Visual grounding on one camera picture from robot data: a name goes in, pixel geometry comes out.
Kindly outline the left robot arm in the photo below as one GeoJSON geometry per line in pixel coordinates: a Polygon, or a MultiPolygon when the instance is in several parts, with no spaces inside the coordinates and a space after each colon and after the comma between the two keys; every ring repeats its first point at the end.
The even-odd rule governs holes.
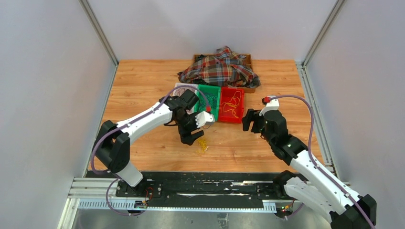
{"type": "Polygon", "coordinates": [[[211,106],[205,103],[201,112],[189,114],[187,111],[198,102],[199,97],[187,86],[180,96],[167,93],[151,108],[127,120],[113,123],[105,121],[97,134],[91,156],[90,166],[95,174],[112,173],[128,185],[128,191],[135,197],[146,192],[142,173],[130,161],[130,147],[141,136],[161,125],[176,126],[183,144],[191,146],[204,135],[201,127],[212,125],[215,117],[211,106]]]}

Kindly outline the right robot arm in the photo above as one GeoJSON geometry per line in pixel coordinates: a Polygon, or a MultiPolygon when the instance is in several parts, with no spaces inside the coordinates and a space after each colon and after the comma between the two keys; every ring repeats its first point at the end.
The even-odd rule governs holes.
{"type": "Polygon", "coordinates": [[[288,132],[279,110],[248,109],[242,118],[243,130],[260,134],[277,158],[303,175],[307,184],[286,170],[273,179],[277,198],[291,197],[321,215],[333,229],[374,229],[375,199],[360,195],[334,176],[309,151],[309,146],[288,132]]]}

